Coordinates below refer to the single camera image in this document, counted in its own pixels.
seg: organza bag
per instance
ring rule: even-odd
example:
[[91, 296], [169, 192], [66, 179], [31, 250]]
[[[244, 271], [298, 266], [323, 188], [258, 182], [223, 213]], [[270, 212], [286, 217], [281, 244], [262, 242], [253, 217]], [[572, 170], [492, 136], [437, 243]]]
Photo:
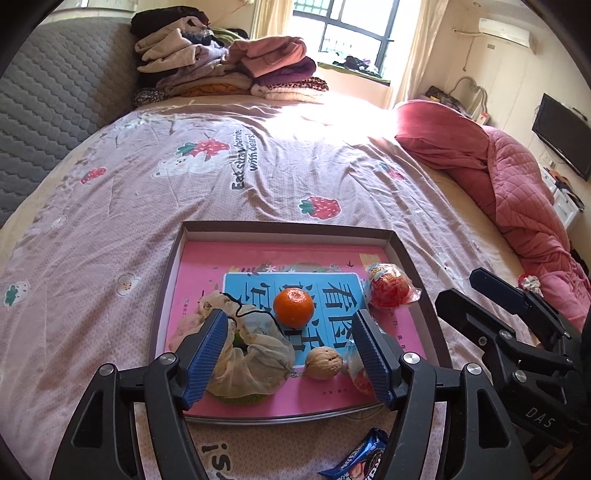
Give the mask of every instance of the organza bag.
[[275, 319], [254, 305], [241, 304], [215, 291], [199, 302], [197, 312], [183, 317], [168, 347], [175, 351], [186, 335], [196, 333], [214, 308], [228, 314], [228, 337], [207, 390], [217, 397], [271, 395], [279, 390], [296, 362], [293, 345]]

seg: air conditioner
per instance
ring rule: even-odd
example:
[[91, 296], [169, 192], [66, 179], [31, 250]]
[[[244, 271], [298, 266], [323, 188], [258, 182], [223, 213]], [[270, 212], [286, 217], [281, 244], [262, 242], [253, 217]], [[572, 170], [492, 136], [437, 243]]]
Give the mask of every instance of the air conditioner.
[[488, 18], [481, 18], [478, 24], [478, 29], [481, 33], [492, 35], [494, 37], [504, 38], [524, 47], [529, 48], [535, 53], [535, 39], [531, 32], [523, 28], [515, 27], [496, 20], [489, 20]]

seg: oreo cookie package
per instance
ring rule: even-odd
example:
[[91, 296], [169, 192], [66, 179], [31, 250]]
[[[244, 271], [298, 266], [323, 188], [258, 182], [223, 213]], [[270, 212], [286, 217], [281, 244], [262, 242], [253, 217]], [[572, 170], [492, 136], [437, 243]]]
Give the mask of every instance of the oreo cookie package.
[[371, 480], [388, 442], [388, 434], [371, 429], [355, 450], [334, 468], [318, 472], [331, 480]]

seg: window sill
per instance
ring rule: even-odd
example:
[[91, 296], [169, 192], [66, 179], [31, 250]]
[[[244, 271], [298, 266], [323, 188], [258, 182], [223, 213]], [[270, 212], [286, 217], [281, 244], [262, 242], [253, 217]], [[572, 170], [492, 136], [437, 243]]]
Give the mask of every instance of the window sill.
[[367, 75], [367, 74], [362, 73], [362, 72], [356, 72], [355, 70], [349, 70], [349, 69], [346, 69], [344, 67], [339, 67], [338, 65], [331, 65], [329, 63], [318, 62], [318, 66], [320, 68], [322, 68], [322, 69], [335, 70], [337, 72], [346, 73], [346, 74], [349, 74], [349, 75], [355, 75], [357, 77], [368, 79], [368, 80], [371, 80], [372, 82], [379, 83], [380, 85], [384, 85], [386, 87], [389, 87], [390, 86], [390, 81], [389, 80], [379, 79], [377, 77], [372, 77], [371, 75]]

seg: pink comforter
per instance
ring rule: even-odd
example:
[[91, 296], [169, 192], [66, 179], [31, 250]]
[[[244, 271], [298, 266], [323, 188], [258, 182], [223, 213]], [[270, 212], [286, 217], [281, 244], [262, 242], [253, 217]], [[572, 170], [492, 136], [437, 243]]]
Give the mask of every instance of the pink comforter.
[[445, 170], [541, 282], [544, 298], [579, 329], [591, 286], [569, 254], [570, 242], [532, 154], [492, 127], [480, 127], [438, 103], [412, 100], [394, 110], [396, 140], [413, 157]]

